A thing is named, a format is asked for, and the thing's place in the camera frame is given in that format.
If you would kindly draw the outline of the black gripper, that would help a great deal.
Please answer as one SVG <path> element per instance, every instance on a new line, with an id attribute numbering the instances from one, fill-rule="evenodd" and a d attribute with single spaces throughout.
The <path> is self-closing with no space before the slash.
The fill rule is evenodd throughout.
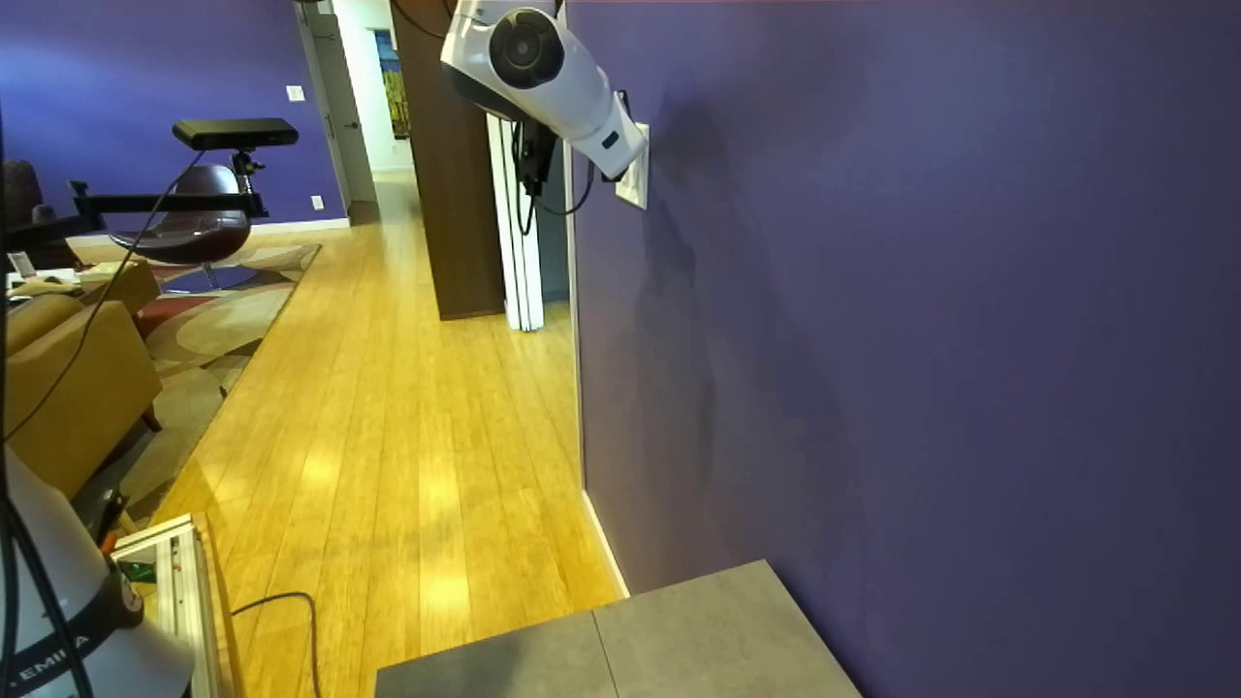
<path id="1" fill-rule="evenodd" d="M 557 135 L 538 118 L 521 118 L 513 126 L 513 161 L 527 196 L 538 196 L 551 179 Z"/>

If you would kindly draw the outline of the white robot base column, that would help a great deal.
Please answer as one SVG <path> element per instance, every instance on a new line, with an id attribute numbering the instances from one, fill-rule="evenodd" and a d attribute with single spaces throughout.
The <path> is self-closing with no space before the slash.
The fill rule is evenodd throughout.
<path id="1" fill-rule="evenodd" d="M 68 501 L 14 455 L 0 473 L 0 698 L 187 698 L 194 655 L 163 637 Z"/>

